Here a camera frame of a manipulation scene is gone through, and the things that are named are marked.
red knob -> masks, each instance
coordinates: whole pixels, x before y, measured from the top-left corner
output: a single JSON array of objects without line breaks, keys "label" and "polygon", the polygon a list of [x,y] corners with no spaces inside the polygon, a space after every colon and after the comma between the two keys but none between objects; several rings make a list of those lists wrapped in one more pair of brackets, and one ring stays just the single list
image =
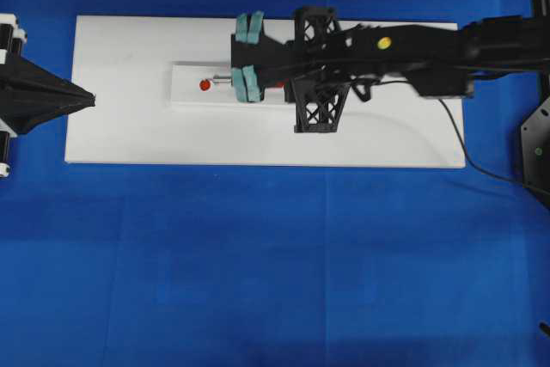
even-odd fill
[{"label": "red knob", "polygon": [[208,90],[210,89],[210,81],[208,79],[203,79],[199,83],[200,90]]}]

black bracket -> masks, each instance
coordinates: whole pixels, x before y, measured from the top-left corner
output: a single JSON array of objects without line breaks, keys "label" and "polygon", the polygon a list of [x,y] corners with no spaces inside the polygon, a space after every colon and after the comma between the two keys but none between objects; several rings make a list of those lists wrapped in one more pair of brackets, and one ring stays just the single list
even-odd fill
[{"label": "black bracket", "polygon": [[[550,98],[523,122],[521,137],[524,182],[550,192]],[[550,196],[532,193],[550,208]]]}]

yellow dot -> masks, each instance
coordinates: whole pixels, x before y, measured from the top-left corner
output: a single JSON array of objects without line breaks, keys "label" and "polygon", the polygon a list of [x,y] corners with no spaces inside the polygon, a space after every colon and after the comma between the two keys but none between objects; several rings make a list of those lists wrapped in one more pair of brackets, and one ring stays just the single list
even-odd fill
[{"label": "yellow dot", "polygon": [[388,49],[392,45],[392,38],[384,37],[378,40],[378,49]]}]

blue tablecloth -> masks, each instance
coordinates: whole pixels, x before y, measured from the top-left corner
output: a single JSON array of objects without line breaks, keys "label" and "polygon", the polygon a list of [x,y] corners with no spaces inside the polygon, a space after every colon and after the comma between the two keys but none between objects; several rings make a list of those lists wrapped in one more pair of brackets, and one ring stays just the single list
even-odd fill
[{"label": "blue tablecloth", "polygon": [[[530,15],[529,0],[0,0],[0,10],[28,31],[27,58],[70,78],[79,14],[289,17],[304,4],[460,25]],[[476,84],[464,103],[473,157],[519,174],[516,129],[537,103],[535,75]],[[471,168],[67,165],[65,132],[57,119],[18,139],[0,182],[2,367],[550,359],[537,329],[550,319],[550,213],[521,188]]]}]

white platform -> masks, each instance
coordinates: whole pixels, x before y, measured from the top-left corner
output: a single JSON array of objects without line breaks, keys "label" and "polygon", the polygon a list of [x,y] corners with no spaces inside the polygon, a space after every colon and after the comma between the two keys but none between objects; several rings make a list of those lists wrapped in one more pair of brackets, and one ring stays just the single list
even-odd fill
[{"label": "white platform", "polygon": [[[355,24],[342,22],[344,28]],[[265,28],[279,40],[293,37],[292,21],[267,20]],[[96,107],[70,116],[65,160],[464,166],[441,105],[417,97],[408,85],[378,87],[367,104],[351,92],[335,134],[293,133],[294,108],[276,89],[253,105],[234,101],[229,86],[199,91],[205,73],[229,68],[234,31],[234,19],[79,16],[72,81],[96,94]],[[461,101],[448,103],[462,128]]]}]

